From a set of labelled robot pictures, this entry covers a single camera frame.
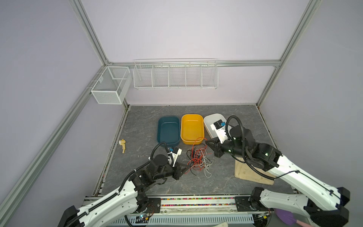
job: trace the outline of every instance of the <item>robotic arm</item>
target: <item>robotic arm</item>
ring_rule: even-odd
[[[236,119],[238,126],[228,132],[231,119]],[[212,126],[218,137],[208,140],[206,144],[214,151],[214,156],[230,154],[233,158],[242,157],[257,174],[274,180],[281,178],[303,194],[283,194],[256,187],[249,197],[249,206],[253,210],[279,208],[309,217],[321,227],[342,227],[348,222],[349,211],[344,207],[350,200],[350,192],[325,184],[308,174],[282,153],[265,143],[257,143],[249,129],[242,126],[236,116],[230,116],[226,122],[217,121]],[[154,156],[155,150],[164,144],[167,156]],[[168,177],[178,180],[190,167],[177,162],[181,149],[167,149],[166,143],[158,144],[150,155],[150,161],[130,172],[121,186],[103,196],[96,202],[78,210],[72,206],[64,211],[58,227],[103,227],[127,214],[145,213],[149,198],[145,191],[156,180]],[[255,167],[269,172],[276,177],[267,176]]]

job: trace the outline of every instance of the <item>yellow toy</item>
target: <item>yellow toy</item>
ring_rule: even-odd
[[[125,153],[126,141],[124,139],[122,139],[122,140],[119,140],[118,143],[122,146],[122,153]]]

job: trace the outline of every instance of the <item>yellow plastic bin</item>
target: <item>yellow plastic bin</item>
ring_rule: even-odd
[[[181,118],[180,137],[185,144],[201,144],[204,137],[203,117],[199,114],[184,115]]]

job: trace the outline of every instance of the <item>white mesh basket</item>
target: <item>white mesh basket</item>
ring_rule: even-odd
[[[107,66],[91,92],[99,104],[122,104],[131,80],[128,67]]]
[[[217,62],[187,64],[136,64],[136,89],[217,88]]]

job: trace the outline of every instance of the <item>pink handle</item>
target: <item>pink handle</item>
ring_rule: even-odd
[[[313,227],[313,226],[306,224],[305,222],[301,222],[299,220],[296,220],[296,224],[301,225],[302,227]]]

